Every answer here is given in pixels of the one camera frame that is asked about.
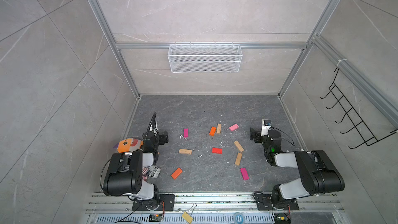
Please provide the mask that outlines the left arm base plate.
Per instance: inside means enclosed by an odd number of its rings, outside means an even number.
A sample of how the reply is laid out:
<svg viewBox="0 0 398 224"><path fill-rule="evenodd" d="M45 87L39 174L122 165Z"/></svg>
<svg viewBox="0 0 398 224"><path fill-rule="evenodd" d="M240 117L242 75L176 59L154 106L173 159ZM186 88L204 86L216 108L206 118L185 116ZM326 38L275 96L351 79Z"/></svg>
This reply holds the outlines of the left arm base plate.
<svg viewBox="0 0 398 224"><path fill-rule="evenodd" d="M174 194L160 194L155 195L150 200L140 201L135 199L133 201L133 211L173 211L175 205Z"/></svg>

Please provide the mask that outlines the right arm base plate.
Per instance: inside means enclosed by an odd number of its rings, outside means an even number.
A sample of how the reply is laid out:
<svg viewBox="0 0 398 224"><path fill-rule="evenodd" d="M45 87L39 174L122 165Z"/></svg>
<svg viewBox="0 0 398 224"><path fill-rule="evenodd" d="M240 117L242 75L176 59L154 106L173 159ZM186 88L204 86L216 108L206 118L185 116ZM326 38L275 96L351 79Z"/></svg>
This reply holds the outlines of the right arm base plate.
<svg viewBox="0 0 398 224"><path fill-rule="evenodd" d="M298 211L299 206L296 199L284 199L278 194L265 194L262 192L255 192L253 198L256 202L257 208L260 211Z"/></svg>

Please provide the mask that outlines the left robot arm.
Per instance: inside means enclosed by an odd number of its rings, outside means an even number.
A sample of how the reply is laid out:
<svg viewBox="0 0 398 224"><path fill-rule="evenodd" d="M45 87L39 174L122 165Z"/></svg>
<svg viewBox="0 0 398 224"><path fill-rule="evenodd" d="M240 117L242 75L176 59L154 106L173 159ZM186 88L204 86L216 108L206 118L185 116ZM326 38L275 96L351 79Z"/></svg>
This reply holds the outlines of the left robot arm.
<svg viewBox="0 0 398 224"><path fill-rule="evenodd" d="M156 185L148 183L145 173L153 168L159 158L159 146L169 142L168 133L158 131L157 114L154 113L142 139L125 139L119 142L117 152L104 165L100 187L107 196L127 196L142 204L159 205L160 194Z"/></svg>

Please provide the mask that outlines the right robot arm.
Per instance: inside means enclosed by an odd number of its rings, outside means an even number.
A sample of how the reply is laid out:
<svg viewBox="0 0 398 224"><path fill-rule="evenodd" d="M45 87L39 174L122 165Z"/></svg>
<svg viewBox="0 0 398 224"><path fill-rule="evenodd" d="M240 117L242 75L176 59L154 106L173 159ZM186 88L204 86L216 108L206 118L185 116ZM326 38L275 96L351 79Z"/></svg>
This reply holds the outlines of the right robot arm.
<svg viewBox="0 0 398 224"><path fill-rule="evenodd" d="M273 167L298 169L299 178L274 186L268 196L276 209L290 207L297 198L343 191L345 182L323 150L282 151L282 134L264 125L261 131L250 128L250 139L264 148L264 156Z"/></svg>

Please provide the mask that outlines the red block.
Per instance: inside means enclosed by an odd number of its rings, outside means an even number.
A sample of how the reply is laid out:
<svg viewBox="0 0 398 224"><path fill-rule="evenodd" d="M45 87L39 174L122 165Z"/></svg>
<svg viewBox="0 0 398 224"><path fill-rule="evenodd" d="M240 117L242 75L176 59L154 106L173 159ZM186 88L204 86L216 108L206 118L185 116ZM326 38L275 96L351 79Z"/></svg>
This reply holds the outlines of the red block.
<svg viewBox="0 0 398 224"><path fill-rule="evenodd" d="M220 154L220 155L223 152L222 148L215 148L215 147L213 147L211 151L212 151L212 153Z"/></svg>

